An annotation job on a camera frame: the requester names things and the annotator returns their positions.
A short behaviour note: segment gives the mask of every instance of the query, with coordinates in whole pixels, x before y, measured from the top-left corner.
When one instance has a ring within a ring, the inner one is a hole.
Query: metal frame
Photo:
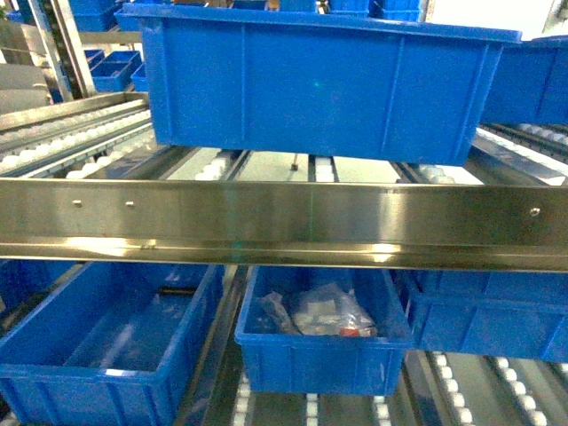
[[[35,179],[0,187],[1,257],[568,270],[565,187]]]

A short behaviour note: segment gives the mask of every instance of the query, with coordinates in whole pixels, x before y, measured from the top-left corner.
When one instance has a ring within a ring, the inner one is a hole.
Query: plastic bag
[[[335,283],[292,296],[290,314],[303,335],[376,335],[375,323],[355,296]]]
[[[260,299],[260,304],[264,312],[272,318],[282,333],[287,335],[299,335],[282,303],[281,294],[273,291],[270,295]]]
[[[280,332],[288,335],[376,335],[375,323],[352,291],[345,293],[335,283],[292,295],[286,301],[272,292],[261,299],[261,305]]]

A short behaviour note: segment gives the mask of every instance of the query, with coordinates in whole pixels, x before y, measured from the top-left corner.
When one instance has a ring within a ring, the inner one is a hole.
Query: blue plastic bin
[[[116,0],[69,0],[73,14],[100,14],[119,3]]]
[[[316,13],[123,11],[143,18],[160,143],[397,162],[465,161],[502,46],[520,36]]]
[[[505,49],[482,122],[568,124],[568,37]]]
[[[34,15],[32,9],[29,7],[28,0],[16,0],[18,3],[19,11],[25,24],[34,25]]]
[[[146,79],[146,64],[142,64],[132,75],[132,82],[136,91],[148,91],[148,80]]]
[[[280,12],[316,12],[316,0],[280,0]]]
[[[108,31],[116,25],[114,13],[120,9],[120,5],[113,5],[101,13],[73,13],[75,23],[79,31],[101,32]]]
[[[222,275],[220,266],[85,265],[0,341],[0,391],[25,424],[171,425]]]
[[[132,74],[142,64],[142,57],[139,51],[113,51],[102,62],[120,62],[129,65]]]
[[[336,282],[352,284],[379,337],[283,335],[260,297]],[[259,267],[248,284],[235,340],[253,391],[390,395],[412,338],[387,272],[365,269]]]
[[[394,277],[417,349],[568,362],[566,291],[555,300],[537,287],[514,297],[450,296],[421,291],[409,272]]]
[[[369,13],[369,0],[329,0],[329,9],[332,13]]]
[[[74,262],[0,261],[0,317],[34,293],[46,290]]]
[[[386,9],[381,10],[382,20],[408,20],[416,22],[420,20],[422,11],[420,9],[413,9],[412,11],[390,11]]]
[[[124,16],[122,13],[122,9],[114,14],[116,18],[116,22],[118,22],[118,26],[120,27],[121,31],[138,31],[138,20],[136,18],[131,18],[128,16]]]
[[[11,20],[12,22],[18,22],[20,24],[25,24],[24,17],[21,15],[20,12],[7,12],[6,18]]]
[[[85,51],[89,68],[93,69],[101,60],[105,58],[105,51],[102,49],[89,49]]]
[[[124,91],[132,75],[128,62],[100,62],[91,70],[97,91]]]
[[[554,304],[568,294],[568,273],[409,271],[408,274],[427,294],[487,296],[546,304]]]
[[[412,11],[420,9],[421,0],[371,0],[377,9],[387,11]]]

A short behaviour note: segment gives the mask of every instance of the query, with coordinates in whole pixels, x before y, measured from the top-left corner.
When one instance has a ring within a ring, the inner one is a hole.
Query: white wall
[[[432,22],[523,31],[540,36],[553,0],[436,0]]]

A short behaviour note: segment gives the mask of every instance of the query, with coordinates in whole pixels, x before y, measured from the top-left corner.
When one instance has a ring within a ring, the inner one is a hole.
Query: bin rim
[[[400,35],[468,39],[495,43],[521,43],[522,33],[514,30],[463,27],[426,22],[361,19],[343,15],[318,15],[311,12],[267,12],[258,10],[220,9],[180,4],[127,3],[124,16],[132,18],[209,20],[299,27],[348,28]]]

